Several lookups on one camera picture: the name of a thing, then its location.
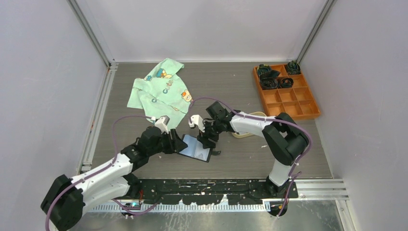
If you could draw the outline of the black leather card holder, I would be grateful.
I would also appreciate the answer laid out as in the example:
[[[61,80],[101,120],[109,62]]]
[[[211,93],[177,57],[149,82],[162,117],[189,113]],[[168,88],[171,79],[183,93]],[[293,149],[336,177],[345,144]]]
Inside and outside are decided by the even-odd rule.
[[[187,147],[179,152],[182,156],[208,163],[212,156],[221,154],[221,151],[204,148],[203,144],[193,136],[183,135],[182,141],[187,144]]]

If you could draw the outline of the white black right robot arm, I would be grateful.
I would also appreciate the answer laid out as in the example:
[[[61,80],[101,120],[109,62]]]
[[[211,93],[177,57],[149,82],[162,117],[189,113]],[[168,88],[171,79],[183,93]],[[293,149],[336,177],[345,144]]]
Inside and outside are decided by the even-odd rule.
[[[310,149],[312,140],[305,129],[287,113],[277,116],[255,116],[240,110],[227,110],[219,101],[206,109],[209,118],[199,115],[189,118],[191,128],[198,127],[198,141],[204,148],[215,148],[222,132],[249,133],[267,142],[275,161],[266,178],[266,191],[278,198],[286,191],[295,165]]]

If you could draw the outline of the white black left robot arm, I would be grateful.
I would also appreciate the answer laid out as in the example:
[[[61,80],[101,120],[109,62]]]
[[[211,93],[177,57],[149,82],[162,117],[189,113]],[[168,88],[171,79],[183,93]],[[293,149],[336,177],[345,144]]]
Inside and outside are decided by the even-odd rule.
[[[164,131],[147,127],[136,141],[98,167],[76,175],[58,176],[52,183],[40,208],[45,213],[45,229],[53,224],[59,231],[75,226],[92,208],[118,197],[136,198],[140,194],[138,178],[133,172],[159,153],[179,154],[188,144],[175,129]]]

